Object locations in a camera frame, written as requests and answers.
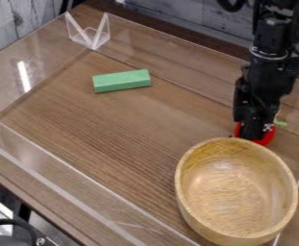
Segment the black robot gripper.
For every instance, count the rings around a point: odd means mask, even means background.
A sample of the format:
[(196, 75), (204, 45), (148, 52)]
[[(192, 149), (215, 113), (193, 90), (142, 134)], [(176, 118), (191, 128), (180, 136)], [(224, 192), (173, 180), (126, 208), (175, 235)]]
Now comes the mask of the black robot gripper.
[(273, 129), (281, 98), (291, 92), (299, 74), (299, 54), (263, 53), (249, 48), (249, 63), (233, 90), (233, 121), (240, 122), (239, 137), (263, 140)]

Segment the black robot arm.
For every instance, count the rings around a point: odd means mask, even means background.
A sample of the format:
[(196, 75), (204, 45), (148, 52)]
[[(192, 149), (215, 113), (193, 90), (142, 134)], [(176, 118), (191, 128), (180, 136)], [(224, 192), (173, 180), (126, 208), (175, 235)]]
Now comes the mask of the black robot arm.
[(253, 0), (249, 63), (233, 90), (235, 136), (260, 145), (275, 134), (281, 98), (299, 74), (299, 0)]

